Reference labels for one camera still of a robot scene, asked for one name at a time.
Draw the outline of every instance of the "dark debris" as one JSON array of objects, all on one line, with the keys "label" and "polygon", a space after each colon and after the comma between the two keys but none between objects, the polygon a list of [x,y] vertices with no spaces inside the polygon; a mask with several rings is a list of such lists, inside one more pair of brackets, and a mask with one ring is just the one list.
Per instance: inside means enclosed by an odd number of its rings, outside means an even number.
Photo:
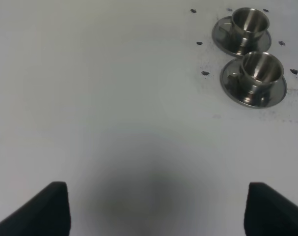
[{"label": "dark debris", "polygon": [[290,71],[291,71],[294,75],[297,75],[297,74],[298,74],[298,70],[290,69]]},{"label": "dark debris", "polygon": [[210,73],[207,72],[207,71],[202,71],[201,74],[203,74],[203,75],[209,75]]}]

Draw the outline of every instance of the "cup and saucer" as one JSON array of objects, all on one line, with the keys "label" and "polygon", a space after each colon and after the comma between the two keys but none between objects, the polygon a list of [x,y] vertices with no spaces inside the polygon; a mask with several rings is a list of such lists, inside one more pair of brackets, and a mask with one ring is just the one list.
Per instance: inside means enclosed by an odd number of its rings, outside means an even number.
[{"label": "cup and saucer", "polygon": [[212,38],[221,50],[241,58],[249,52],[266,52],[270,48],[269,25],[269,19],[261,11],[239,8],[215,24]]},{"label": "cup and saucer", "polygon": [[266,52],[250,52],[222,69],[225,93],[239,104],[267,108],[281,102],[287,92],[282,63]]}]

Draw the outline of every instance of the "espresso cup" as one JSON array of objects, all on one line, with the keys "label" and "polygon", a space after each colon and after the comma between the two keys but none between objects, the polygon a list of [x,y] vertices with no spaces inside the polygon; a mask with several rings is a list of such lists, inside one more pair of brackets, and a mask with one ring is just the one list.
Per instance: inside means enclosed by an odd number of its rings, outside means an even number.
[{"label": "espresso cup", "polygon": [[237,9],[232,15],[230,37],[242,47],[254,45],[269,28],[267,16],[253,8]]},{"label": "espresso cup", "polygon": [[282,79],[284,68],[275,56],[269,53],[247,53],[241,63],[240,85],[248,93],[263,93]]}]

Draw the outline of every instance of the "metal saucer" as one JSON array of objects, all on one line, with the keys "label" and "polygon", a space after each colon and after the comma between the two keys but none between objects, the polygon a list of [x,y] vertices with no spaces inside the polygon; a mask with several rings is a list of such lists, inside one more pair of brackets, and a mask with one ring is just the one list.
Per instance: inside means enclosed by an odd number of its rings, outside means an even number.
[{"label": "metal saucer", "polygon": [[251,94],[239,84],[241,59],[234,59],[227,63],[221,72],[221,85],[225,93],[235,102],[251,108],[271,107],[281,102],[287,92],[287,84],[282,77],[268,91],[262,94]]},{"label": "metal saucer", "polygon": [[266,52],[271,46],[271,36],[268,31],[266,31],[262,37],[258,40],[255,45],[250,47],[242,47],[236,45],[230,40],[229,30],[232,25],[231,16],[224,17],[220,19],[212,30],[212,38],[215,44],[224,52],[229,55],[241,58],[245,54],[257,51]]}]

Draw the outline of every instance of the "cup rim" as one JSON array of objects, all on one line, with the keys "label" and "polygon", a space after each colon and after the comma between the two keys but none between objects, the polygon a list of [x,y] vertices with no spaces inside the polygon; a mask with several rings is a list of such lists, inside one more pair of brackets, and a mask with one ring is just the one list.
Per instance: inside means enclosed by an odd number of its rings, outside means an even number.
[{"label": "cup rim", "polygon": [[[243,11],[243,10],[254,10],[254,11],[257,11],[257,12],[261,13],[261,14],[265,17],[265,19],[267,20],[267,27],[266,27],[264,30],[257,31],[257,32],[247,31],[247,30],[244,30],[244,29],[240,28],[240,27],[235,23],[235,21],[234,21],[234,16],[235,16],[235,14],[236,14],[237,12],[240,12],[240,11]],[[237,28],[239,28],[239,29],[241,29],[242,31],[247,32],[247,33],[261,33],[261,32],[265,32],[265,31],[268,30],[268,28],[269,28],[269,26],[270,26],[270,21],[269,21],[268,17],[266,16],[266,14],[264,14],[262,11],[259,11],[259,10],[255,9],[255,8],[252,8],[252,7],[241,7],[241,8],[238,8],[237,10],[235,10],[235,11],[233,12],[232,17],[231,17],[231,21],[232,21],[232,24],[234,24]]]},{"label": "cup rim", "polygon": [[[244,59],[245,57],[248,57],[249,55],[252,55],[252,54],[265,54],[265,55],[268,55],[269,57],[271,57],[273,60],[275,60],[278,65],[280,66],[280,69],[281,69],[281,76],[279,76],[279,78],[277,78],[276,80],[274,81],[271,81],[271,82],[263,82],[263,81],[260,81],[260,80],[257,80],[257,79],[254,79],[251,75],[249,75],[247,73],[247,71],[245,70],[244,68]],[[270,84],[274,84],[276,83],[277,81],[279,81],[281,78],[283,78],[284,76],[284,67],[281,63],[281,61],[274,55],[270,54],[270,53],[267,53],[267,52],[257,52],[257,51],[253,51],[253,52],[249,52],[247,54],[245,54],[242,58],[242,63],[241,63],[241,67],[242,67],[242,71],[243,73],[245,74],[246,77],[250,77],[252,80],[254,80],[256,83],[259,83],[261,85],[270,85]]]}]

